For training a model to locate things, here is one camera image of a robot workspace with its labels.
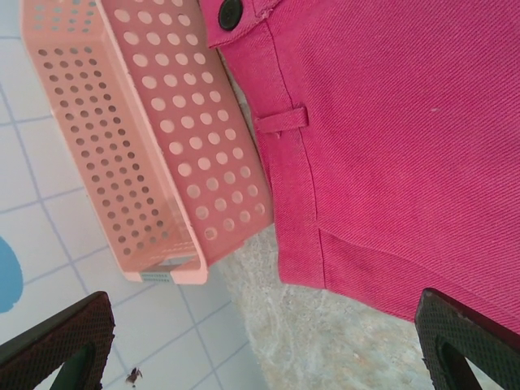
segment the plastic basket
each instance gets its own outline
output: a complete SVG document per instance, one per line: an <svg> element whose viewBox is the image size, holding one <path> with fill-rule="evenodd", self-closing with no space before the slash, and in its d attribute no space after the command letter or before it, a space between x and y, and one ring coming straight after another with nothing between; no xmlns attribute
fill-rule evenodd
<svg viewBox="0 0 520 390"><path fill-rule="evenodd" d="M25 45L121 271L204 283L272 213L197 3L22 3Z"/></svg>

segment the tiled floor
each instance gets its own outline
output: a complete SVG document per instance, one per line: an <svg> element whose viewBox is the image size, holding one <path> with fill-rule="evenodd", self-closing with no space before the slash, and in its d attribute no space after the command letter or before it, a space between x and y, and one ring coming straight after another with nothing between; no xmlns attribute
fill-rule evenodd
<svg viewBox="0 0 520 390"><path fill-rule="evenodd" d="M103 388L128 388L139 366L140 390L267 389L218 270L207 285L183 288L121 275L25 54L18 3L0 5L0 244L14 252L24 286L0 305L0 344L105 290L116 328Z"/></svg>

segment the pink denim fabric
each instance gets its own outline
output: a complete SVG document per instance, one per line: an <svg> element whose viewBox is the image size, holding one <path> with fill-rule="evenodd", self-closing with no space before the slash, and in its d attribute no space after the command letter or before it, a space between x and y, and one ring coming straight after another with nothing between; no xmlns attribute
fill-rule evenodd
<svg viewBox="0 0 520 390"><path fill-rule="evenodd" d="M411 320L426 287L520 332L520 2L244 0L282 281Z"/></svg>

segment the stain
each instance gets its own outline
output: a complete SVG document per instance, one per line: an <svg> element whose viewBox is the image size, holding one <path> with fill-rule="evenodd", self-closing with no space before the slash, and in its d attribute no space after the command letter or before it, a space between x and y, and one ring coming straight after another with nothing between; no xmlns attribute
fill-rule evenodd
<svg viewBox="0 0 520 390"><path fill-rule="evenodd" d="M18 258L0 237L0 313L15 307L24 290L24 277Z"/></svg>

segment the black button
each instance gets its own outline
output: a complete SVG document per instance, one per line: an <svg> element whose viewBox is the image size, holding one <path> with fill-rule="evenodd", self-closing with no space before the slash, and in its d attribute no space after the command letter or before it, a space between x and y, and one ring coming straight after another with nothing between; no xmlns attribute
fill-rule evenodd
<svg viewBox="0 0 520 390"><path fill-rule="evenodd" d="M244 6L241 0L224 0L219 11L219 24L222 30L232 31L241 21Z"/></svg>

